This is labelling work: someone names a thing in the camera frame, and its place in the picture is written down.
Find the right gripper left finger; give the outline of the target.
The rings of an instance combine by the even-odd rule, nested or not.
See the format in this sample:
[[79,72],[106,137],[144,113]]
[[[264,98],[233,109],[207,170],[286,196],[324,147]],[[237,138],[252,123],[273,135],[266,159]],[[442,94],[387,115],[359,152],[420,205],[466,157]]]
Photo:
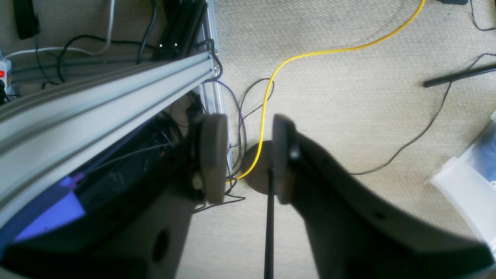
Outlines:
[[154,182],[162,188],[150,207],[152,279],[175,277],[196,206],[224,200],[226,147],[226,117],[203,116],[160,165]]

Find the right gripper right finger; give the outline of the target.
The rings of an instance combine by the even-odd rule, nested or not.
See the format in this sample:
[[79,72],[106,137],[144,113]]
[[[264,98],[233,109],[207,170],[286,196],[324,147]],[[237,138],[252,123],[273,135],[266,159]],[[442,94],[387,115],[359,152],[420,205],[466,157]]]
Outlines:
[[302,217],[321,279],[495,278],[487,244],[385,201],[282,114],[272,146],[275,193]]

